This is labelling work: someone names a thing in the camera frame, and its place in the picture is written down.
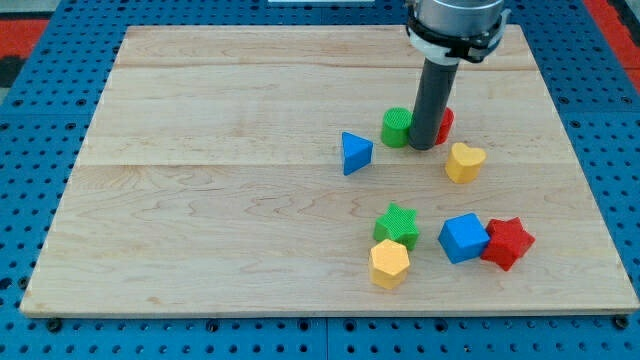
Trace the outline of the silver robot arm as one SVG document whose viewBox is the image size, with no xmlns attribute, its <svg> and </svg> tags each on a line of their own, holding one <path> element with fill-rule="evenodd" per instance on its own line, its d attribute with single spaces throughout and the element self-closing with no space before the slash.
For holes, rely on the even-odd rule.
<svg viewBox="0 0 640 360">
<path fill-rule="evenodd" d="M 406 31 L 432 63 L 481 63 L 500 44 L 510 15 L 504 0 L 418 0 L 408 6 Z"/>
</svg>

